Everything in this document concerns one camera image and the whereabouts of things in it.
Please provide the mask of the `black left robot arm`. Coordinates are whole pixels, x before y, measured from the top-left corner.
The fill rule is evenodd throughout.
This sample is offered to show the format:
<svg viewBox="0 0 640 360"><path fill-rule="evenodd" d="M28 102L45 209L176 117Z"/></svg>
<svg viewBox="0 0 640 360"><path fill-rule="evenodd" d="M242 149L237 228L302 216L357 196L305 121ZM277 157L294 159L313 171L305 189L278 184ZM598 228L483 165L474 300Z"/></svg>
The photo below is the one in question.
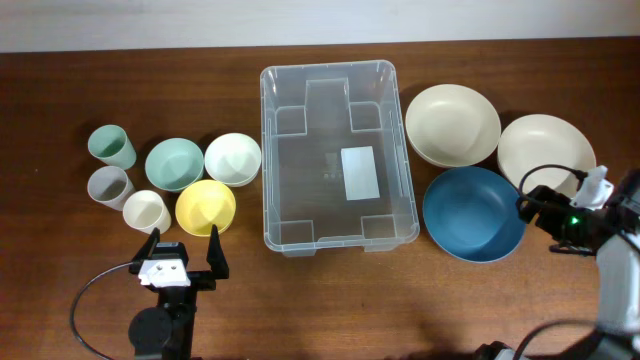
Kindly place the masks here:
<svg viewBox="0 0 640 360"><path fill-rule="evenodd" d="M210 268L187 269L189 258L181 242L162 242L160 230L132 258L129 273L158 296L157 304L138 312L128 337L136 359L189 359L191 357L197 295L214 291L218 280L229 277L219 230L211 227L206 261Z"/></svg>

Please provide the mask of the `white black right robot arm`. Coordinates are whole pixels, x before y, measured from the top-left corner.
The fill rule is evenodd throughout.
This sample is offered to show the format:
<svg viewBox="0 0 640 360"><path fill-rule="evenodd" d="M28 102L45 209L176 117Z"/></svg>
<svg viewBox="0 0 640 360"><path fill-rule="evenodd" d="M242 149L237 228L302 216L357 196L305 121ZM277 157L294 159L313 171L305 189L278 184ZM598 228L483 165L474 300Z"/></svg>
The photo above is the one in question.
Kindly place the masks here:
<svg viewBox="0 0 640 360"><path fill-rule="evenodd" d="M538 185L526 193L524 184L547 168L566 170L577 180L573 198ZM587 326L592 331L553 359L637 359L639 357L639 171L612 185L607 168L588 171L559 164L540 165L523 175L516 208L521 220L551 235L556 254L593 256L599 271L599 305L594 320L561 319L529 332L516 348L495 341L481 345L474 359L523 359L535 337L558 326Z"/></svg>

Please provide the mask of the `blue bowl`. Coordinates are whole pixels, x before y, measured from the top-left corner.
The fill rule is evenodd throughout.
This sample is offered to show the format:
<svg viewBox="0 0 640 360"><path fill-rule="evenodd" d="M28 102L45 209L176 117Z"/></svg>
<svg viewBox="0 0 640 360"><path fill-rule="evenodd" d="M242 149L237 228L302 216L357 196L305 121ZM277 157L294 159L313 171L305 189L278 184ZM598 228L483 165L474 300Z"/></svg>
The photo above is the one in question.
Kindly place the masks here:
<svg viewBox="0 0 640 360"><path fill-rule="evenodd" d="M521 243L526 225L518 193L500 175L480 167L449 169L429 185L422 204L432 240L463 261L499 261Z"/></svg>

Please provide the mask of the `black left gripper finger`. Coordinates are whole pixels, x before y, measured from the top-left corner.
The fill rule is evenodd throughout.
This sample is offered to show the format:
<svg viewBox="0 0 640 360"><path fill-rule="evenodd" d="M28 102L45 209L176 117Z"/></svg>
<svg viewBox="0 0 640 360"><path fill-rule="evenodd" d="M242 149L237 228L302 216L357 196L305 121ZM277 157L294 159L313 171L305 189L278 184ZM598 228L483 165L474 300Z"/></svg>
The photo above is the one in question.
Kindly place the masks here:
<svg viewBox="0 0 640 360"><path fill-rule="evenodd" d="M215 279L229 278L229 266L221 247L219 230L215 224L211 228L206 261Z"/></svg>
<svg viewBox="0 0 640 360"><path fill-rule="evenodd" d="M131 264L128 268L130 274L138 274L140 272L143 262L150 259L159 240L160 230L154 228L148 239L131 259Z"/></svg>

